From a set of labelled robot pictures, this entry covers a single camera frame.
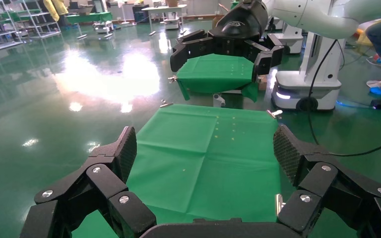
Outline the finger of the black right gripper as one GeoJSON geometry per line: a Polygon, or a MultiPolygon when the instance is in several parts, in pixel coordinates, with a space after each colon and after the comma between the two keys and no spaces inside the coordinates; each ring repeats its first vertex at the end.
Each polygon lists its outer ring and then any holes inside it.
{"type": "Polygon", "coordinates": [[[198,30],[177,39],[170,56],[172,72],[177,72],[189,59],[212,54],[213,37],[209,37],[204,30],[198,30]]]}
{"type": "Polygon", "coordinates": [[[258,43],[253,44],[253,50],[256,56],[253,67],[255,82],[259,76],[268,75],[272,67],[281,64],[284,45],[274,34],[268,33],[258,43]]]}

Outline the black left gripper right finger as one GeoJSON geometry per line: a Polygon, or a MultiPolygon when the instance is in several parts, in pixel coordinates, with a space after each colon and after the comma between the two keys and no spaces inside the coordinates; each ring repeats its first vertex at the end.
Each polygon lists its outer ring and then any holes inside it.
{"type": "Polygon", "coordinates": [[[338,162],[321,146],[299,140],[281,124],[274,156],[295,191],[277,221],[305,238],[328,209],[360,238],[381,238],[381,183],[338,162]]]}

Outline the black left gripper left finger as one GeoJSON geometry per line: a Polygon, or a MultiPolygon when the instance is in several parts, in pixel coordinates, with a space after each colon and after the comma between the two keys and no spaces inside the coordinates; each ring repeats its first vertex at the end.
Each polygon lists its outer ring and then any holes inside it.
{"type": "Polygon", "coordinates": [[[127,126],[115,142],[93,149],[77,170],[35,195],[20,236],[69,238],[95,211],[118,237],[142,236],[156,216],[127,186],[136,154],[136,133],[127,126]]]}

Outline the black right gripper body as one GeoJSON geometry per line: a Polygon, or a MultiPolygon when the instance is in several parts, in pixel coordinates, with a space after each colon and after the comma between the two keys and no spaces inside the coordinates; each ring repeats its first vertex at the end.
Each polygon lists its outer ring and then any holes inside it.
{"type": "Polygon", "coordinates": [[[260,0],[240,2],[208,31],[208,36],[213,38],[212,52],[254,61],[267,22],[268,12],[260,0]]]}

